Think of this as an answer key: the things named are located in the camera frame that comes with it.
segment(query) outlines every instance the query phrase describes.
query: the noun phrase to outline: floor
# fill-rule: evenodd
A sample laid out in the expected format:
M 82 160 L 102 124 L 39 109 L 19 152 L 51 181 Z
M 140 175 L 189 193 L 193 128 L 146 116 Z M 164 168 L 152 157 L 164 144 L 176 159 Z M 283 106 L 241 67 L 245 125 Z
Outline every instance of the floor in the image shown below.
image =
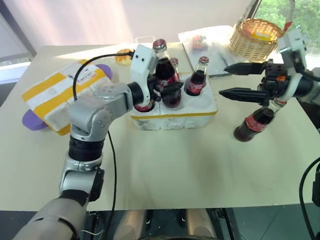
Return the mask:
M 6 100 L 14 85 L 15 83 L 0 84 L 0 106 Z M 310 118 L 316 127 L 320 128 L 319 107 L 314 109 L 314 106 L 308 104 L 304 104 L 302 107 L 308 114 L 312 115 Z M 306 208 L 314 231 L 320 231 L 320 208 L 311 203 L 307 204 Z M 233 210 L 243 240 L 307 240 L 309 237 L 299 205 L 243 207 Z M 23 211 L 0 211 L 0 239 L 12 239 L 34 214 L 34 212 Z M 106 217 L 109 215 L 108 212 L 104 212 L 104 214 Z M 111 225 L 111 236 L 122 214 L 122 211 L 116 212 Z M 229 240 L 225 222 L 222 219 L 219 222 L 223 233 L 221 238 Z M 101 221 L 95 232 L 98 232 L 104 225 L 105 223 Z M 176 210 L 156 210 L 151 228 L 145 232 L 145 237 L 154 235 L 177 236 L 184 233 L 185 230 L 177 223 Z M 83 239 L 90 239 L 87 233 L 83 234 Z

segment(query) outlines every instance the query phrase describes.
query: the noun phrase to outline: purple object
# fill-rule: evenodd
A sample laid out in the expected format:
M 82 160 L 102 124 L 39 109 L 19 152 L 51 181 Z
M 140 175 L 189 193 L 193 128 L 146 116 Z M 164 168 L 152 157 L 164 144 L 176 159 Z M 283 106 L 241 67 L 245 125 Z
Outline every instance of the purple object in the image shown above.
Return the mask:
M 109 79 L 112 79 L 113 74 L 111 68 L 108 65 L 97 64 L 96 66 L 100 68 Z M 42 121 L 37 115 L 35 115 L 31 109 L 29 109 L 24 114 L 22 118 L 22 124 L 31 131 L 37 131 L 48 127 L 48 125 L 44 121 Z
M 31 109 L 26 111 L 26 113 L 24 114 L 22 123 L 31 131 L 37 131 L 48 127 L 48 125 L 43 122 L 37 115 L 35 115 Z

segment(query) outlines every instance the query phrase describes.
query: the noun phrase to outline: wicker basket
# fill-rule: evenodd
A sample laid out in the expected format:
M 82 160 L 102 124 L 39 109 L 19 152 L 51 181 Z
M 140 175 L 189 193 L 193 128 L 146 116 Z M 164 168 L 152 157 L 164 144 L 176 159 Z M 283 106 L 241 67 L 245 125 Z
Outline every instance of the wicker basket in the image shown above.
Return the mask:
M 270 40 L 261 40 L 252 36 L 254 33 L 264 33 Z M 246 19 L 235 27 L 230 39 L 230 49 L 237 55 L 249 59 L 250 62 L 261 63 L 277 47 L 277 39 L 284 32 L 275 24 L 262 19 Z

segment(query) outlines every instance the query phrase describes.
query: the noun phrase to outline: green tree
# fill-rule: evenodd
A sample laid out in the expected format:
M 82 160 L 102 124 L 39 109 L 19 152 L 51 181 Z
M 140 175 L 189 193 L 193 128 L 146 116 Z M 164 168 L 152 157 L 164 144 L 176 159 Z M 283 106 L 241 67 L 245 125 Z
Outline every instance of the green tree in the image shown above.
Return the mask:
M 255 14 L 284 28 L 289 0 L 262 0 Z M 320 54 L 320 0 L 296 0 L 291 28 L 300 28 L 306 37 L 308 54 Z

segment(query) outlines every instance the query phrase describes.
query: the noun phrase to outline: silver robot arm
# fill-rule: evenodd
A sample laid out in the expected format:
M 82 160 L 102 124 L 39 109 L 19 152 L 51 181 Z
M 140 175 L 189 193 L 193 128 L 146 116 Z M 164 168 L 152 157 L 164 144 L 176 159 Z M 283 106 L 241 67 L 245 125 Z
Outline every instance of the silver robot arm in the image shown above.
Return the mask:
M 134 53 L 128 85 L 118 83 L 83 96 L 69 109 L 72 123 L 69 151 L 59 185 L 60 196 L 48 202 L 17 233 L 14 240 L 76 240 L 87 205 L 100 196 L 105 171 L 102 149 L 110 124 L 136 104 L 147 105 L 152 91 L 147 79 L 158 62 L 155 52 L 139 45 Z

